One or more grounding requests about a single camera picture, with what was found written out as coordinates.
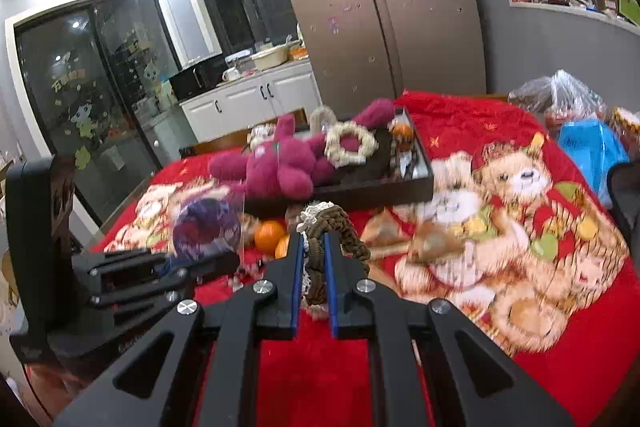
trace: white bowl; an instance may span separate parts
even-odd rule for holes
[[[290,44],[274,46],[268,50],[251,55],[251,60],[260,71],[275,68],[276,66],[284,64],[289,59],[289,46]]]

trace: pink stuffed toy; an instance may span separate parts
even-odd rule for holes
[[[293,138],[295,127],[292,114],[281,116],[273,140],[258,145],[250,156],[238,152],[213,156],[209,173],[223,182],[240,181],[233,192],[248,198],[308,200],[314,191],[311,174],[316,157],[305,141]]]
[[[384,127],[396,114],[393,102],[374,100],[353,119],[367,129]],[[222,182],[237,181],[233,192],[248,198],[271,199],[285,196],[291,200],[308,200],[315,185],[332,179],[335,167],[324,156],[324,133],[307,140],[293,138],[292,114],[278,118],[273,140],[260,144],[249,156],[228,152],[213,156],[209,173]],[[346,136],[340,140],[348,151],[358,150],[358,140]]]

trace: brown woven rope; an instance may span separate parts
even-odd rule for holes
[[[371,257],[369,248],[358,238],[347,213],[337,205],[318,212],[316,223],[306,230],[306,239],[309,244],[306,272],[311,279],[311,286],[306,294],[306,302],[310,305],[326,302],[324,241],[322,240],[322,235],[325,232],[338,232],[340,234],[340,244],[344,251],[361,261],[367,274],[369,273],[369,266],[365,263]]]

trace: glass sliding door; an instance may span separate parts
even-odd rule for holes
[[[95,24],[122,96],[162,165],[196,143],[169,83],[178,72],[157,0],[101,0]]]
[[[122,103],[89,8],[30,22],[16,31],[31,107],[52,153],[76,158],[76,187],[98,222],[158,169]]]

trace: cup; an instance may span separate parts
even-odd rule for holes
[[[240,78],[240,71],[237,68],[229,68],[224,73],[222,73],[222,80],[224,82],[229,82],[230,80],[237,80]]]

